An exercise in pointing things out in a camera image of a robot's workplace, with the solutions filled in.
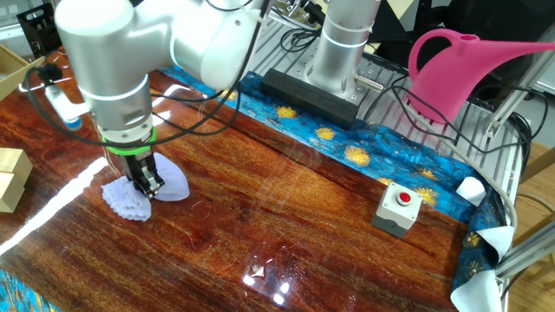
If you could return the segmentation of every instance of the blue fabric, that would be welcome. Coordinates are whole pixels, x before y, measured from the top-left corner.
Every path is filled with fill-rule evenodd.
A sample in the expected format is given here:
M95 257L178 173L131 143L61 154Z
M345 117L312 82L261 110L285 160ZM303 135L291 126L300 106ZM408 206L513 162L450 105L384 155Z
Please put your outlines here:
M23 285L0 269L0 311L2 312L60 312L44 301L33 289Z
M467 235L462 241L462 251L457 263L453 291L468 282L476 274L494 270L499 263L499 254L477 231L506 226L505 209L500 195L491 187L486 197L472 216Z
M205 94L213 90L180 68L161 71ZM420 193L424 202L465 224L468 233L463 240L453 290L483 270L497 263L496 251L476 231L505 225L500 196L470 166L434 150L407 140L395 131L357 120L343 130L287 103L260 93L261 77L248 73L241 82L241 112L277 129L295 140L376 179L383 184L394 181ZM235 97L226 103L237 104ZM482 181L488 194L476 209L455 191L466 177ZM38 294L0 270L0 311L58 311Z

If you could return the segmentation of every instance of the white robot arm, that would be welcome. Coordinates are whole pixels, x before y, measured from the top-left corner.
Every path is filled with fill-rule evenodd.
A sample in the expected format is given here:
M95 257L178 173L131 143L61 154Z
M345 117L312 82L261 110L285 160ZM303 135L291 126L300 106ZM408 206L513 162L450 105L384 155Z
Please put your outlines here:
M128 0L63 0L55 23L86 106L71 104L56 85L48 86L46 95L70 129L78 128L79 116L90 111L106 142L151 141L147 73L178 65L208 87L229 88L246 62L261 16L271 7L270 0L244 2L146 0L133 8ZM163 185L150 147L109 149L146 196Z

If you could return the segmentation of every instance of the wood grain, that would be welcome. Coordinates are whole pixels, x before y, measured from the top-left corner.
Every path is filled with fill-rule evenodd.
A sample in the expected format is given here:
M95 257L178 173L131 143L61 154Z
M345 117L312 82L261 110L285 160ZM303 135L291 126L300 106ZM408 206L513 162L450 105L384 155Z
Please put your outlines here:
M172 84L179 83L151 74L154 90ZM74 80L60 86L82 100ZM36 94L45 102L42 90ZM168 100L155 111L183 127L204 117ZM223 107L199 131L231 115ZM164 124L158 132L175 130ZM98 140L88 119L78 133ZM107 155L57 133L19 91L0 102L0 146L22 148L35 164L16 213L0 215L0 242ZM464 224L423 206L403 239L390 236L370 225L384 185L242 114L222 134L187 135L154 150L183 170L191 197L153 201L144 223L123 220L101 198L101 185L121 176L117 164L106 166L1 255L0 266L64 311L454 310Z
M538 143L532 143L532 151L528 163L548 151L549 148ZM553 175L555 175L555 166L550 166L520 185L519 192L529 192L555 206ZM515 234L516 239L549 215L549 211L546 208L529 198L518 197L515 208L519 216L519 228ZM555 272L547 274L539 280L533 280L532 276L539 269L538 265L533 264L511 287L509 291L509 311L544 312L553 310L553 307L555 307L555 289L546 290L544 285L555 281Z

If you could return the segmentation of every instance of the red button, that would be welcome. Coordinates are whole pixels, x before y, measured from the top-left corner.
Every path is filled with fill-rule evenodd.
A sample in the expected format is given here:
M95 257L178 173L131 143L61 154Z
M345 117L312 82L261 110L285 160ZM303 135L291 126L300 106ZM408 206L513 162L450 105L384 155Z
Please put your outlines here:
M408 205L410 204L410 200L411 197L406 192L402 192L397 196L397 203L399 203L399 205Z

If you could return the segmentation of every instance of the green ring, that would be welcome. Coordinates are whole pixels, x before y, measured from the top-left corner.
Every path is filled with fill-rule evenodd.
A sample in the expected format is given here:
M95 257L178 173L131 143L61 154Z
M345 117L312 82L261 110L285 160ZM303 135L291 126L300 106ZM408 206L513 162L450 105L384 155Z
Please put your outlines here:
M154 142L156 140L156 128L153 127L153 135L150 137L150 140L148 141L150 142ZM102 137L102 142L106 143L106 138ZM141 153L144 153L148 150L150 150L150 146L142 146L142 147L137 147L134 149L120 149L117 147L111 147L111 146L107 146L108 150L116 155L121 155L121 156L133 156L133 155L138 155Z

